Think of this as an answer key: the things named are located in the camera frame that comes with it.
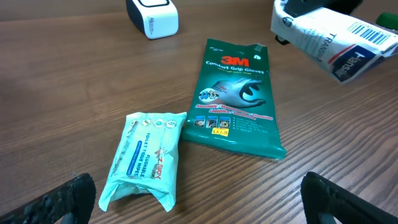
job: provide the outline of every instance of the green glove package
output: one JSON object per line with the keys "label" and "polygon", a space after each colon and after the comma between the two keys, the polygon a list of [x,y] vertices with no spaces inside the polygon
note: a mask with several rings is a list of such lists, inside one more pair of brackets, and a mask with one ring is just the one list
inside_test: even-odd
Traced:
{"label": "green glove package", "polygon": [[177,144],[186,113],[127,115],[99,207],[131,194],[152,194],[168,212],[175,205]]}
{"label": "green glove package", "polygon": [[267,47],[208,39],[183,139],[283,159]]}

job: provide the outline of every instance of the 3m comfort grip gloves package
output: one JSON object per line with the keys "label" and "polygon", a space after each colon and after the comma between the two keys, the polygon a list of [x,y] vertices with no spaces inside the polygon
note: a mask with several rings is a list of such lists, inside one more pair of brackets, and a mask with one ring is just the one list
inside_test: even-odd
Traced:
{"label": "3m comfort grip gloves package", "polygon": [[175,205],[177,144],[186,113],[127,115],[118,150],[99,198],[108,204],[131,194],[152,194],[170,211]]}
{"label": "3m comfort grip gloves package", "polygon": [[282,159],[267,47],[208,39],[183,139]]}
{"label": "3m comfort grip gloves package", "polygon": [[351,16],[321,7],[293,18],[288,0],[275,0],[271,30],[304,51],[340,83],[398,53],[398,36]]}

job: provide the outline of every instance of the wooden table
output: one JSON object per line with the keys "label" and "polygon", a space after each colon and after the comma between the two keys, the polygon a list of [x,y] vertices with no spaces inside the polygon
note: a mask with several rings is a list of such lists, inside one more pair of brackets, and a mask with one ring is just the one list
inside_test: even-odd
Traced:
{"label": "wooden table", "polygon": [[181,142],[171,212],[134,195],[106,213],[96,202],[92,223],[303,223],[310,170],[398,216],[398,61],[341,86],[274,40],[271,10],[271,1],[181,7],[178,34],[159,40],[124,12],[0,23],[0,213],[84,172],[98,202],[125,116],[188,110],[212,37],[268,46],[287,157]]}

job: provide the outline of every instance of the yellow label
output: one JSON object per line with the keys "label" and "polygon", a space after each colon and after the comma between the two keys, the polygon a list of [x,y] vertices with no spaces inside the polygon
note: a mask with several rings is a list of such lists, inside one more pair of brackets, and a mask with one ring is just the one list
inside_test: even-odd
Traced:
{"label": "yellow label", "polygon": [[229,129],[228,128],[213,128],[211,133],[228,137]]}

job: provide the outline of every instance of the white and black device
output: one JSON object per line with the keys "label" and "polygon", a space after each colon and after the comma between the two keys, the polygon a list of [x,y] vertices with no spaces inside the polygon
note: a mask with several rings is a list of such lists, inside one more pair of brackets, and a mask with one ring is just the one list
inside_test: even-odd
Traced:
{"label": "white and black device", "polygon": [[126,0],[126,5],[131,21],[149,39],[177,33],[178,12],[170,0]]}

